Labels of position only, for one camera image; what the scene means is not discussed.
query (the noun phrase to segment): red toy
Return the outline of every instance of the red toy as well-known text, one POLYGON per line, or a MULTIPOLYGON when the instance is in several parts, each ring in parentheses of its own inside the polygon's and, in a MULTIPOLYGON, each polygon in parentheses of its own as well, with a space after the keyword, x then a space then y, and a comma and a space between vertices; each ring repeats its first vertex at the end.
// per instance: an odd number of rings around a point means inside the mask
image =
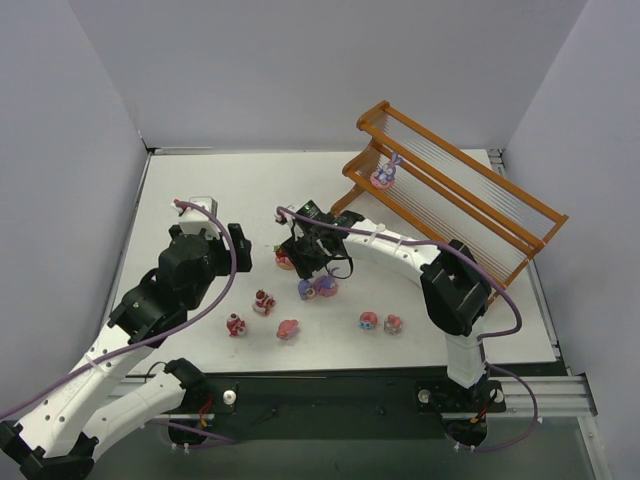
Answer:
POLYGON ((278 326, 278 333, 276 336, 280 340, 289 340, 296 333, 298 333, 298 321, 297 320, 283 320, 278 326))
POLYGON ((360 315, 360 328, 371 330, 378 325, 378 316, 373 312, 364 312, 360 315))
POLYGON ((275 304, 276 300, 273 298, 273 295, 269 295, 264 290, 258 290, 256 292, 256 299, 253 302, 252 308, 256 313, 266 317, 271 313, 271 309, 275 304))
POLYGON ((230 337, 242 337, 247 334, 247 325, 245 321, 235 313, 229 315, 229 318, 227 319, 227 329, 229 330, 230 337))
POLYGON ((276 265, 283 270, 293 270, 293 263, 289 260, 289 257, 280 248, 280 245, 276 245, 273 251, 276 253, 276 265))
POLYGON ((384 331, 389 335, 397 335, 402 330, 402 319, 395 315, 389 315, 384 321, 384 331))

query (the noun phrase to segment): black cable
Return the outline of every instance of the black cable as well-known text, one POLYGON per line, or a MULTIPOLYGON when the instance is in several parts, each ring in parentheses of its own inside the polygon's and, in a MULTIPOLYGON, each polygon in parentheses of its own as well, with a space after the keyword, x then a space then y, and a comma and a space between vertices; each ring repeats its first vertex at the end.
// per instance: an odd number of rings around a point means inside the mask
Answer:
POLYGON ((144 376, 144 383, 147 383, 147 379, 151 376, 151 371, 161 363, 164 364, 165 367, 167 366, 167 362, 156 362, 153 365, 151 365, 149 367, 149 370, 147 371, 147 374, 144 376))
POLYGON ((324 269, 327 271, 327 273, 332 276, 333 278, 337 279, 337 280, 346 280, 349 277, 351 277, 351 275, 353 275, 353 258, 351 257, 330 257, 324 264, 324 269), (329 262, 332 262, 333 260, 347 260, 349 262, 349 275, 347 275, 346 277, 337 277, 336 275, 334 275, 333 273, 331 273, 329 271, 329 262))

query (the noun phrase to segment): white table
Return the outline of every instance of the white table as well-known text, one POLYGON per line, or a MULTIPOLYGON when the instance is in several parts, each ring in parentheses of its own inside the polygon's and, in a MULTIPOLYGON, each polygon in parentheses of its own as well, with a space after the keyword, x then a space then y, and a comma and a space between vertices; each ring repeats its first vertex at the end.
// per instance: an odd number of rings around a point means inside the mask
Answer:
MULTIPOLYGON (((445 342, 427 317, 421 291, 409 280, 365 262, 355 263, 349 280, 339 281, 338 295, 303 302, 294 272, 274 263, 273 246, 284 241, 288 229, 273 221, 278 205, 302 205, 309 199, 327 211, 352 186, 341 174, 358 152, 289 152, 216 155, 153 156, 142 190, 138 213, 126 252, 116 301, 157 264, 169 242, 167 229, 176 223, 170 208, 174 198, 212 196, 224 223, 238 222, 253 242, 253 270, 239 274, 229 295, 210 315, 167 339, 161 348, 132 370, 144 374, 159 360, 185 357, 205 372, 286 371, 446 365, 445 342), (275 295, 277 305, 268 317, 251 309, 256 290, 275 295), (404 331, 389 336, 378 327, 363 331, 358 317, 374 311, 380 318, 393 313, 403 318, 404 331), (231 338, 225 321, 231 312, 247 321, 248 335, 231 338), (288 342, 276 338, 284 319, 300 322, 300 333, 288 342)), ((468 151, 488 165, 484 150, 468 151)), ((424 238, 400 217, 367 194, 349 209, 384 223, 388 229, 424 238)), ((347 265, 339 274, 346 274, 347 265)), ((226 278, 211 285, 202 306, 220 292, 226 278)), ((516 335, 486 341, 494 363, 552 362, 554 353, 533 286, 523 273, 509 287, 524 318, 516 335)), ((502 299, 486 315, 488 331, 513 325, 511 310, 502 299)))

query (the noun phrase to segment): pink toy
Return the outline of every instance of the pink toy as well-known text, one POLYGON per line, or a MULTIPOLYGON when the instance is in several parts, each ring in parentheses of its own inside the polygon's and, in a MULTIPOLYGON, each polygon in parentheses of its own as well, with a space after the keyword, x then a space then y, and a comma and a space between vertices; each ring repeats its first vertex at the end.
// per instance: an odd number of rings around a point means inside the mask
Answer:
POLYGON ((235 313, 229 315, 227 319, 227 329, 229 330, 230 337, 242 337, 247 334, 247 325, 235 313))
POLYGON ((293 263, 289 260, 289 257, 285 255, 285 253, 280 249, 280 245, 276 245, 273 249, 276 253, 276 265, 278 265, 283 270, 293 270, 293 263))
POLYGON ((276 336, 280 340, 289 340, 296 333, 298 333, 298 321, 297 320, 283 320, 278 326, 278 333, 276 336))
POLYGON ((397 335, 402 330, 402 319, 395 315, 389 315, 384 321, 384 331, 389 335, 397 335))
POLYGON ((271 309, 275 306, 276 300, 273 295, 269 295, 264 290, 256 292, 256 299, 253 301, 252 308, 256 313, 265 317, 271 313, 271 309))
POLYGON ((360 315, 360 328, 371 330, 378 325, 378 316, 373 312, 364 312, 360 315))
POLYGON ((333 272, 336 270, 337 268, 332 268, 329 271, 329 275, 322 275, 313 281, 313 289, 318 293, 318 295, 322 295, 323 297, 333 297, 338 293, 338 283, 333 276, 333 272))
POLYGON ((371 185, 378 190, 387 190, 393 187, 393 184, 396 183, 396 165, 400 165, 401 163, 402 157, 396 152, 393 152, 391 160, 378 167, 376 171, 371 174, 369 177, 371 185))

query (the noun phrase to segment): purple toy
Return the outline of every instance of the purple toy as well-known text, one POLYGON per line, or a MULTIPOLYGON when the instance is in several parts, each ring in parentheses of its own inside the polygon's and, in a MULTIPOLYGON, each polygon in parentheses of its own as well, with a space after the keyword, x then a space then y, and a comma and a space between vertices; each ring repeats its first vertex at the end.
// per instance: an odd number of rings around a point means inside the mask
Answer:
POLYGON ((309 280, 300 280, 298 283, 298 294, 301 300, 309 300, 316 296, 314 285, 309 280))
POLYGON ((371 177, 369 177, 371 185, 378 190, 386 190, 393 187, 393 184, 396 182, 396 165, 400 165, 401 163, 402 157, 396 152, 393 152, 391 160, 381 167, 378 167, 376 171, 371 174, 371 177))
POLYGON ((329 275, 323 275, 313 281, 313 289, 323 297, 333 297, 338 293, 338 283, 336 282, 333 272, 338 268, 329 270, 329 275))

